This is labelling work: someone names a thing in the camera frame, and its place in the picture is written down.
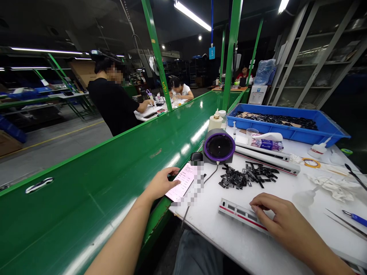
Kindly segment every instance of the blue screwdriver handle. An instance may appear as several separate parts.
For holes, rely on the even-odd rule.
[[[357,216],[356,214],[352,214],[352,219],[364,225],[365,227],[367,227],[367,220],[365,220],[364,218],[361,218],[360,216]]]

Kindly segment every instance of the blue hanging tag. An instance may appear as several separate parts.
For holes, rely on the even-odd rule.
[[[215,47],[209,48],[209,59],[215,59]]]

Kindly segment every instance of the person's leg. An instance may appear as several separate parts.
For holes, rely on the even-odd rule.
[[[223,254],[193,230],[182,234],[173,275],[222,275]]]

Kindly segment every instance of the yellow floor line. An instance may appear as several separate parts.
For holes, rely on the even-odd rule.
[[[53,138],[48,139],[48,140],[46,140],[46,141],[43,141],[43,142],[40,142],[40,143],[37,143],[37,144],[31,145],[31,146],[28,146],[28,147],[22,148],[22,149],[20,149],[20,150],[18,150],[18,151],[14,151],[14,152],[11,152],[11,153],[9,153],[9,154],[3,155],[3,156],[1,156],[1,157],[0,157],[0,159],[2,159],[3,157],[7,157],[7,156],[10,156],[10,155],[13,155],[13,154],[15,154],[15,153],[19,153],[19,152],[21,152],[21,151],[27,150],[27,149],[29,149],[29,148],[36,147],[36,146],[41,145],[41,144],[44,144],[44,143],[46,143],[46,142],[49,142],[49,141],[52,141],[52,140],[55,140],[55,139],[61,138],[61,137],[63,137],[63,136],[67,136],[67,135],[69,135],[69,134],[72,134],[72,133],[78,132],[78,131],[80,131],[80,130],[83,130],[83,129],[86,129],[86,128],[89,128],[89,127],[95,126],[95,125],[100,124],[100,123],[102,123],[102,122],[104,122],[104,120],[103,120],[103,121],[100,121],[100,122],[97,122],[97,123],[95,123],[95,124],[92,124],[92,125],[89,125],[89,126],[86,126],[86,127],[80,128],[80,129],[78,129],[78,130],[75,130],[75,131],[72,131],[72,132],[69,132],[69,133],[66,133],[66,134],[62,134],[61,136],[53,137]]]

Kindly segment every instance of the person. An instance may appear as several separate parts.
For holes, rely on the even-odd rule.
[[[94,73],[96,80],[88,84],[89,96],[102,115],[113,136],[117,136],[140,124],[134,111],[144,113],[152,100],[137,103],[121,87],[125,66],[120,59],[108,50],[91,51],[91,58],[95,61]]]
[[[176,175],[178,171],[177,167],[170,167],[155,175],[89,266],[86,275],[134,273],[152,204],[180,183],[178,180],[168,181],[167,178],[168,174]],[[250,206],[274,239],[315,274],[354,274],[327,246],[293,203],[261,193],[254,197]],[[272,210],[275,213],[274,218],[269,218],[265,210]],[[185,230],[179,244],[174,274],[221,274],[221,260],[219,250],[198,234]]]
[[[240,81],[240,78],[247,78],[248,77],[248,68],[243,67],[242,71],[238,74],[236,81]]]
[[[194,95],[190,87],[187,86],[186,84],[183,84],[178,77],[176,76],[171,77],[171,79],[169,80],[169,85],[171,87],[171,90],[169,91],[169,95],[171,97],[173,95],[172,94],[172,89],[173,89],[176,92],[176,95],[178,98],[194,99]]]

